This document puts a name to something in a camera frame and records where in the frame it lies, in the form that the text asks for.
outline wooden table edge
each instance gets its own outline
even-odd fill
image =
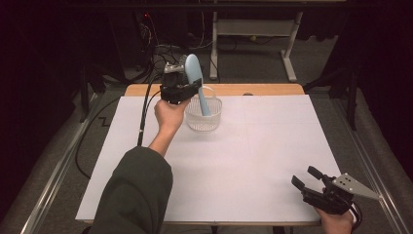
[[[304,95],[303,87],[299,84],[204,84],[215,90],[217,96],[292,96]],[[150,96],[158,92],[160,84],[153,84]],[[129,85],[125,91],[126,97],[145,96],[147,84]]]

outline table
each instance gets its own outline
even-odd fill
[[[221,124],[211,133],[198,133],[184,124],[176,134],[166,157],[174,184],[165,223],[318,225],[319,216],[302,202],[291,178],[296,175],[321,191],[322,183],[306,172],[308,166],[328,175],[340,171],[302,88],[208,85],[223,101]],[[145,91],[145,85],[129,86],[119,102],[76,219],[93,221],[111,172],[136,145],[143,102],[138,96]],[[242,96],[245,93],[254,96]],[[142,145],[149,144],[156,132],[157,122],[149,111]]]

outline wire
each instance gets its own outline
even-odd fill
[[[205,19],[204,19],[204,12],[201,12],[201,16],[203,18],[203,37],[201,38],[200,45],[197,48],[200,48],[203,45],[204,37],[205,37],[205,33],[206,33],[206,23],[205,23]]]
[[[146,13],[146,14],[148,15],[149,20],[151,20],[152,28],[154,29],[155,40],[157,42],[157,45],[159,46],[159,40],[158,40],[158,35],[157,35],[156,29],[155,29],[155,24],[152,21],[151,15],[149,15],[149,13]]]
[[[240,41],[245,41],[245,42],[249,42],[249,43],[252,43],[252,44],[265,45],[265,44],[271,42],[272,40],[274,40],[274,39],[276,39],[276,38],[277,38],[277,39],[283,39],[283,38],[285,38],[285,37],[271,36],[271,37],[267,37],[267,38],[269,38],[269,39],[267,39],[267,41],[264,41],[264,42],[251,41],[250,37],[249,37],[248,39],[246,39],[245,37],[242,37],[242,36],[239,36],[239,37],[236,37],[236,38],[237,38],[238,40],[240,40]]]
[[[156,78],[158,78],[160,75],[156,75],[154,76],[148,84],[148,88],[146,89],[146,94],[145,94],[145,100],[143,101],[143,107],[142,107],[142,114],[140,117],[140,127],[139,127],[139,136],[137,139],[137,145],[141,146],[142,145],[142,141],[143,141],[143,132],[145,130],[145,120],[146,120],[146,111],[148,108],[148,97],[149,97],[149,92],[151,91],[151,86],[152,83],[155,81]]]
[[[202,46],[202,47],[189,47],[188,49],[189,49],[189,50],[204,49],[204,48],[209,47],[210,45],[212,45],[212,41],[208,42],[206,45],[204,45],[204,46]],[[161,44],[161,45],[159,45],[159,46],[157,46],[157,47],[165,47],[165,48],[176,48],[176,49],[180,49],[180,47],[179,47],[179,46],[174,46],[174,45],[164,45],[164,44]]]
[[[147,77],[150,76],[151,73],[153,72],[154,66],[155,66],[155,64],[153,62],[149,62],[148,66],[146,66],[145,69],[140,74],[137,74],[135,77],[133,77],[131,79],[127,79],[127,80],[129,82],[131,82],[132,84],[135,84],[135,83],[138,83],[137,82],[138,80],[144,79],[142,81],[142,84],[143,84],[146,81]],[[113,81],[113,80],[110,80],[110,79],[108,79],[104,76],[102,76],[102,77],[103,77],[103,81],[107,84],[110,84],[110,85],[128,85],[125,82]]]
[[[117,97],[117,98],[111,100],[111,101],[110,101],[109,103],[107,103],[106,105],[104,105],[104,106],[97,112],[97,114],[95,114],[95,116],[93,117],[92,121],[89,123],[89,125],[87,126],[87,128],[86,128],[85,131],[83,132],[82,137],[80,138],[80,141],[79,141],[79,144],[78,144],[78,146],[77,146],[76,153],[75,153],[75,163],[76,163],[76,167],[77,167],[77,169],[79,170],[79,172],[80,172],[83,176],[85,176],[86,178],[88,178],[88,179],[91,179],[91,176],[88,175],[87,173],[85,173],[85,171],[83,171],[82,168],[81,168],[80,165],[79,165],[79,150],[80,150],[80,147],[81,147],[81,145],[82,145],[82,143],[83,143],[83,140],[85,139],[86,134],[88,133],[89,128],[91,127],[92,123],[93,123],[94,120],[97,118],[97,116],[98,116],[105,108],[107,108],[109,105],[111,105],[112,103],[114,103],[115,101],[117,101],[117,100],[120,99],[120,98],[121,98],[121,97]]]
[[[141,27],[140,30],[143,31],[143,33],[144,33],[144,34],[142,35],[142,38],[144,39],[144,38],[146,37],[146,35],[147,35],[147,37],[148,37],[148,43],[147,43],[147,45],[146,45],[146,46],[142,45],[142,48],[149,48],[149,46],[151,45],[151,42],[152,42],[152,32],[151,32],[151,29],[149,29],[149,27],[146,26],[146,25],[143,24],[143,23],[140,23],[139,26]]]
[[[224,52],[232,52],[232,51],[237,50],[238,41],[237,41],[237,39],[236,39],[234,36],[226,36],[226,37],[224,37],[224,38],[232,39],[232,40],[234,41],[234,48],[232,48],[232,49],[222,49],[222,48],[218,48],[218,46],[216,46],[216,49],[217,49],[217,50],[219,50],[219,51],[224,51]]]
[[[155,93],[155,94],[149,99],[148,104],[146,105],[146,113],[148,113],[148,108],[149,108],[149,105],[151,104],[152,99],[153,99],[158,93],[160,93],[160,92],[161,92],[161,91],[158,91],[157,93]]]
[[[170,49],[170,56],[173,58],[173,60],[174,60],[174,63],[173,64],[175,64],[176,62],[178,62],[179,63],[179,61],[175,58],[175,56],[173,55],[173,50],[172,49]]]
[[[219,76],[219,71],[218,71],[218,67],[216,67],[215,62],[213,62],[212,58],[209,58],[210,63],[213,65],[213,67],[215,67],[216,70],[216,78],[218,78],[218,84],[221,84],[221,77]]]

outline human arm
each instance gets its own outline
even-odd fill
[[[157,135],[149,147],[135,147],[122,158],[104,188],[90,234],[159,233],[172,187],[164,157],[188,103],[155,105]]]
[[[155,116],[158,120],[159,130],[149,148],[157,151],[165,157],[168,147],[182,124],[185,107],[190,99],[184,100],[178,105],[159,100],[155,105]]]
[[[325,234],[351,234],[353,228],[353,215],[346,211],[344,214],[328,214],[318,208],[316,212],[321,218],[322,229]]]

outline human hand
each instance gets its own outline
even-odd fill
[[[350,234],[353,228],[353,215],[346,211],[344,214],[328,214],[318,208],[316,212],[321,218],[322,229],[325,234]]]
[[[160,99],[155,105],[155,116],[160,133],[175,134],[182,124],[184,111],[191,99],[183,100],[179,104],[170,104]]]

